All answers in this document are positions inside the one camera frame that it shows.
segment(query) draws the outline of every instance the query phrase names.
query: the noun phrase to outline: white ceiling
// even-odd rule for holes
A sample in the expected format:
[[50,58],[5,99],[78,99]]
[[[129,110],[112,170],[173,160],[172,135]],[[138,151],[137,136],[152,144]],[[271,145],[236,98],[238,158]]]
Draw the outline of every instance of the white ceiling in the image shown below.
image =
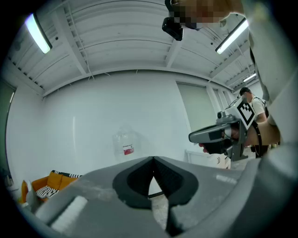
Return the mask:
[[[168,16],[163,0],[69,0],[61,3],[60,0],[51,1],[37,12],[53,45],[49,53],[42,53],[25,26],[8,53],[16,68],[44,89],[44,95],[90,76],[79,37],[93,74],[126,69],[165,70],[195,75],[234,88],[249,71],[240,73],[252,65],[248,43],[244,44],[248,40],[248,29],[222,55],[218,55],[215,48],[228,31],[223,31],[218,23],[198,32],[187,29],[180,44],[161,28],[163,19]],[[234,14],[228,17],[229,32],[241,19]],[[239,53],[237,44],[243,45],[243,54]],[[211,74],[221,64],[220,70],[214,72],[216,75]]]

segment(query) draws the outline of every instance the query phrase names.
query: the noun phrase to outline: fluorescent light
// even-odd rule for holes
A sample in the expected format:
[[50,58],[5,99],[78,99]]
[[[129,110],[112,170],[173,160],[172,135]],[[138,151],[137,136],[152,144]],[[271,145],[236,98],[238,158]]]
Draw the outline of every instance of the fluorescent light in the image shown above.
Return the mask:
[[13,94],[11,95],[11,98],[10,98],[9,103],[11,103],[11,101],[13,100],[13,97],[14,97],[14,92],[13,92]]
[[243,82],[246,82],[246,81],[252,79],[252,78],[255,77],[255,76],[256,76],[256,73],[254,73],[252,76],[250,76],[250,77],[244,79]]
[[218,54],[222,54],[226,48],[248,27],[248,22],[244,18],[231,33],[223,40],[223,42],[215,49]]
[[44,34],[36,15],[34,13],[31,14],[26,19],[25,24],[42,52],[44,52],[44,54],[48,53],[49,50],[52,48],[52,45]]

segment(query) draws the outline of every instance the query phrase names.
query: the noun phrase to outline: dark hair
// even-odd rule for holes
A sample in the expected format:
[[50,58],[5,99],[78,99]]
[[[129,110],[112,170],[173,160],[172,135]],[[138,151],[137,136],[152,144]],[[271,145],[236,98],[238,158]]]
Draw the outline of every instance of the dark hair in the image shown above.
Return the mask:
[[244,93],[251,93],[251,90],[247,87],[243,87],[240,90],[240,96],[242,96]]

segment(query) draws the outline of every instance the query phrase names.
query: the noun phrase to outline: person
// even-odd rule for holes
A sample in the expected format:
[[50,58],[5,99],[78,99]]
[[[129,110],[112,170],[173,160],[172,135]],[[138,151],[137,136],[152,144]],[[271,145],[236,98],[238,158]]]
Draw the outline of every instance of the person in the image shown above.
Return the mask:
[[[288,112],[286,108],[279,106],[278,109],[274,107],[270,111],[270,105],[277,98],[279,101],[284,100],[285,95],[289,93],[295,97],[293,87],[290,85],[295,84],[298,60],[289,39],[270,14],[267,4],[268,1],[257,0],[172,1],[175,16],[180,17],[181,25],[184,25],[183,21],[203,23],[203,25],[214,23],[228,17],[231,13],[242,15],[247,19],[252,60],[263,90],[263,99],[269,105],[270,112],[267,120],[258,123],[263,145],[274,144],[281,140],[276,120],[282,127],[287,142],[297,137],[293,128],[288,126],[291,124],[296,127],[293,117],[281,113],[281,111]],[[238,130],[234,128],[231,136],[238,139],[238,134]],[[252,126],[248,129],[248,137],[244,145],[258,145],[257,133]]]
[[266,104],[258,97],[256,97],[249,88],[243,87],[240,90],[240,96],[246,98],[247,102],[251,103],[253,110],[256,113],[256,122],[264,122],[267,120]]
[[[246,98],[247,102],[251,103],[252,108],[256,113],[255,121],[257,123],[267,121],[269,116],[266,104],[258,97],[256,97],[249,88],[243,87],[239,92],[242,98]],[[262,146],[262,154],[260,154],[259,145],[252,145],[251,151],[256,153],[256,158],[262,157],[268,151],[268,145]]]

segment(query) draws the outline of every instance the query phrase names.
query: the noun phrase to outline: orange sofa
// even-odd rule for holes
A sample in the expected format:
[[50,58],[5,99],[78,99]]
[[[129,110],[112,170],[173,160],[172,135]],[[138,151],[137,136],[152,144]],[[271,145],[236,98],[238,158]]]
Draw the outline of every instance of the orange sofa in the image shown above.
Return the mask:
[[[64,173],[52,170],[49,176],[33,181],[32,188],[36,192],[38,198],[47,201],[51,196],[57,194],[71,182],[77,180],[81,175],[73,173]],[[27,183],[23,181],[21,188],[21,203],[26,202],[28,193]]]

